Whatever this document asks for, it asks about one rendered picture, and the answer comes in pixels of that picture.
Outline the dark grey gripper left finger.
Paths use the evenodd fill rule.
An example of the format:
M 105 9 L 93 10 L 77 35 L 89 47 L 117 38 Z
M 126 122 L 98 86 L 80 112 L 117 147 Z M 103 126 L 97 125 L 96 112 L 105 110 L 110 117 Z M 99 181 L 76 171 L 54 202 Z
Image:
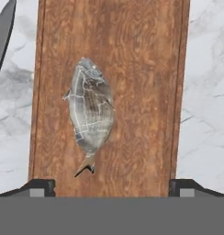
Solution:
M 48 197 L 56 196 L 54 179 L 32 179 L 22 187 L 0 194 L 1 196 Z

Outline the grey fish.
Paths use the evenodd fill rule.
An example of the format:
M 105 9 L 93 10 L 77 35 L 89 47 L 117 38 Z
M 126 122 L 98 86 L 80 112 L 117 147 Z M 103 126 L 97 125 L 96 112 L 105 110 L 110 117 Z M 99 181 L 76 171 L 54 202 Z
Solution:
M 109 83 L 90 58 L 76 63 L 70 88 L 62 99 L 68 101 L 75 141 L 85 153 L 74 176 L 85 169 L 94 173 L 95 155 L 109 138 L 116 110 Z

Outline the dark grey knife blade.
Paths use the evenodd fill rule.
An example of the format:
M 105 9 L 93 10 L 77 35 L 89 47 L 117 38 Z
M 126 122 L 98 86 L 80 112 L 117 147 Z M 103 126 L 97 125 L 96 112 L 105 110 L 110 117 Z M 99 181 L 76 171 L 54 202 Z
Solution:
M 14 26 L 17 0 L 9 0 L 0 13 L 0 71 Z

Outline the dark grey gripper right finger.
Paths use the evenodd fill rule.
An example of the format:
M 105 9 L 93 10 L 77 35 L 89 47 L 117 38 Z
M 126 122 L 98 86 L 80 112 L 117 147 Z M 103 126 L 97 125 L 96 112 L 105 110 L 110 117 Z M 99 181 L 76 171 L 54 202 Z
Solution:
M 224 194 L 207 189 L 193 179 L 172 179 L 169 183 L 169 196 L 175 197 L 224 197 Z

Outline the brown wooden cutting board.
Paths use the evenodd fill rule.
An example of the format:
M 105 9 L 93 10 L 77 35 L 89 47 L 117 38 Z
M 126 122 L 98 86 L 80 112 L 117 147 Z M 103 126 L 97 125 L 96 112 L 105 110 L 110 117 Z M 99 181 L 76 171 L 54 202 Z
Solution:
M 175 177 L 190 0 L 38 0 L 28 176 L 57 196 L 167 196 Z M 74 65 L 110 83 L 116 122 L 95 171 L 75 171 L 68 108 Z

